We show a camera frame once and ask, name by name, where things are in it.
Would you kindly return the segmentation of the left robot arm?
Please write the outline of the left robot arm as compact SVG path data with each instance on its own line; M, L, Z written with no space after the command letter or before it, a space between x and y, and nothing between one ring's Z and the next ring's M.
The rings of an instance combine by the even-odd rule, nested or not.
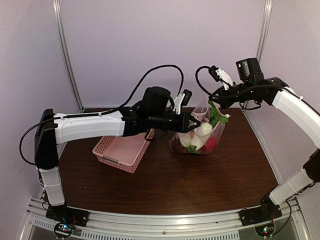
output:
M152 129L188 133L201 125L182 112L192 95L184 90L171 98L169 90L153 86L131 107L79 114L54 113L46 109L34 137L34 162L44 184L49 207L61 222L72 218L63 193L57 145L95 137L131 137Z

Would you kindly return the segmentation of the clear zip top bag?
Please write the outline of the clear zip top bag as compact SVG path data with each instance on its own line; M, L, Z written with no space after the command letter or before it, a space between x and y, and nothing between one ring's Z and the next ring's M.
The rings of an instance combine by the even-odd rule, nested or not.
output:
M217 103L205 97L191 115L200 121L200 126L188 133L175 133L169 141L173 153L206 155L218 146L229 114L222 114Z

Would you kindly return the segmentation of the white toy vegetable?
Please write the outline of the white toy vegetable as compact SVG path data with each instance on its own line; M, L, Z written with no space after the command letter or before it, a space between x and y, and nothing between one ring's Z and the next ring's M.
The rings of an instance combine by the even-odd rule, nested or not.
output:
M199 137L210 136L219 126L224 126L229 121L229 114L222 114L215 102L204 98L193 110L192 115L201 122L194 132Z
M188 133L180 134L179 141L180 144L192 154L198 154L199 150L204 146L204 143L196 134L193 136L190 136Z

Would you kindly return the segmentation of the red toy fruit front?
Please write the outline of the red toy fruit front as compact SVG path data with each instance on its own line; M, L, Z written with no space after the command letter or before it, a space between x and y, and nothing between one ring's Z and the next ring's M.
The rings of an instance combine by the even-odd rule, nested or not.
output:
M212 136L206 141L206 143L202 147L202 150L207 154L207 153L210 153L214 148L216 148L217 145L218 145L217 139L214 136Z

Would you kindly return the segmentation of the pink plastic basket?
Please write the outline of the pink plastic basket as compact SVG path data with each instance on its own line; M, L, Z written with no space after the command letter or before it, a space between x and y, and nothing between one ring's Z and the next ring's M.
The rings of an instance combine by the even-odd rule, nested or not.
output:
M104 136L93 148L92 153L99 162L134 174L146 153L155 131L135 136Z

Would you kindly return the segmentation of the white toy vegetable front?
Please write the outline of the white toy vegetable front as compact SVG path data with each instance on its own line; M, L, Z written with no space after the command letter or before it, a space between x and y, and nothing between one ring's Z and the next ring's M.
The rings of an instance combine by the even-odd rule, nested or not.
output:
M188 133L180 134L179 141L180 144L192 154L198 154L199 150L204 146L204 143L196 134L193 136L190 136Z

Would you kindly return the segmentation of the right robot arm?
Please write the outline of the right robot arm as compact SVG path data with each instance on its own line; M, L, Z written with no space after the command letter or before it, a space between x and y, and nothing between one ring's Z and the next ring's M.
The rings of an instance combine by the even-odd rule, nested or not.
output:
M261 199L256 216L266 221L275 214L280 204L319 183L320 114L280 78L265 78L256 58L239 60L236 67L241 80L239 84L235 84L222 68L209 67L208 73L216 82L223 84L209 95L209 99L222 109L234 103L254 101L260 105L265 102L292 120L317 148L300 170Z

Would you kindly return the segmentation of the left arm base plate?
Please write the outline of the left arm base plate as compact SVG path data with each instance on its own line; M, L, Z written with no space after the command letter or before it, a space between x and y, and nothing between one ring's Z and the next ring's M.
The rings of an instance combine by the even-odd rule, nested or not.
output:
M46 211L45 217L57 222L67 223L73 226L86 227L89 212L68 207L66 205L53 206Z

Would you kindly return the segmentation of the dark purple toy fruit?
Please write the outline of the dark purple toy fruit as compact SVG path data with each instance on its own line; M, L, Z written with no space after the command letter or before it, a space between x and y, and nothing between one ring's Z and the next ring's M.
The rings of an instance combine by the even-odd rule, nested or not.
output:
M179 154L185 154L187 152L187 149L181 145L181 142L179 139L171 141L170 150L173 153L179 153Z

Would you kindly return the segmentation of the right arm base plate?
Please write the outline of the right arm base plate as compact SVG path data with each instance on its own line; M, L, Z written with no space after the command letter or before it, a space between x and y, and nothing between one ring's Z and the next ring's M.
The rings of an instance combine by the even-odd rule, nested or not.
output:
M271 212L263 212L261 206L254 208L243 208L238 212L242 226L256 225L263 222L270 222L274 218L280 218L283 214L279 209Z

